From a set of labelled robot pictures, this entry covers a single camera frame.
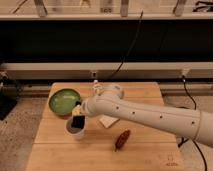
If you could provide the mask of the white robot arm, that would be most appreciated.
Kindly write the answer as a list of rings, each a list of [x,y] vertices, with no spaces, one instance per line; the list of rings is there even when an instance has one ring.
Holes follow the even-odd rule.
[[[200,110],[135,103],[123,99],[124,89],[110,84],[81,102],[80,113],[132,121],[213,148],[213,114]]]

